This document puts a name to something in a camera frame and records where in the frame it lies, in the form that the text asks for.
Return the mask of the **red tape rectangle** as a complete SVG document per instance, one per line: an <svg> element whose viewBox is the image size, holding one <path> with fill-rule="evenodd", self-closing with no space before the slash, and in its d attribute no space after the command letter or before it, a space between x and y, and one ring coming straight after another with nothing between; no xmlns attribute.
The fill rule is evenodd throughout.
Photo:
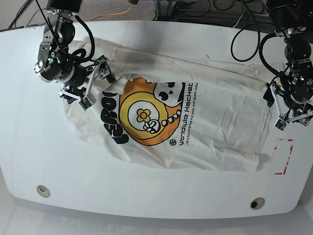
<svg viewBox="0 0 313 235"><path fill-rule="evenodd" d="M285 175L292 150L294 146L293 139L278 139L274 147L272 171L274 175Z"/></svg>

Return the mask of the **table grommet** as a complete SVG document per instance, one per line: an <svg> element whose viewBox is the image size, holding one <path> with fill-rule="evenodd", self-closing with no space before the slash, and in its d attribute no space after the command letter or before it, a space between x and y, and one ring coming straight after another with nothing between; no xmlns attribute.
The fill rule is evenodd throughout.
<svg viewBox="0 0 313 235"><path fill-rule="evenodd" d="M265 204L265 199L263 197L258 197L255 198L251 203L250 203L250 208L252 210L259 210L262 208Z"/></svg>
<svg viewBox="0 0 313 235"><path fill-rule="evenodd" d="M49 189L43 185L38 185L36 190L41 197L48 198L50 196Z"/></svg>

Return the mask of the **left table grommet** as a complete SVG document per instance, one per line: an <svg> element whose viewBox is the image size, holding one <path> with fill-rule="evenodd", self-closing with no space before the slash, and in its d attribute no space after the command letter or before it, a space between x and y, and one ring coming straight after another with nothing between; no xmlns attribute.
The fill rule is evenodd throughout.
<svg viewBox="0 0 313 235"><path fill-rule="evenodd" d="M41 197L48 198L50 196L49 189L43 185L38 185L36 190Z"/></svg>

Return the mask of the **white t-shirt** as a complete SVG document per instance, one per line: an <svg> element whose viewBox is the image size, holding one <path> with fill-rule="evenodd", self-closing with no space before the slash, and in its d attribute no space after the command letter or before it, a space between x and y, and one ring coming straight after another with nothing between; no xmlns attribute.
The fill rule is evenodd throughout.
<svg viewBox="0 0 313 235"><path fill-rule="evenodd" d="M116 82L84 111L63 103L77 138L153 168L254 172L271 113L259 65L177 59L101 43Z"/></svg>

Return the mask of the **right table grommet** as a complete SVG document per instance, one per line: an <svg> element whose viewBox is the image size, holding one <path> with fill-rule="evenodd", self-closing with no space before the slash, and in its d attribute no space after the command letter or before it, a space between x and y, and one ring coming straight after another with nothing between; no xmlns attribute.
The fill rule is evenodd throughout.
<svg viewBox="0 0 313 235"><path fill-rule="evenodd" d="M250 203L250 208L252 210L259 210L262 208L265 204L265 199L263 197L258 197L255 198L251 203Z"/></svg>

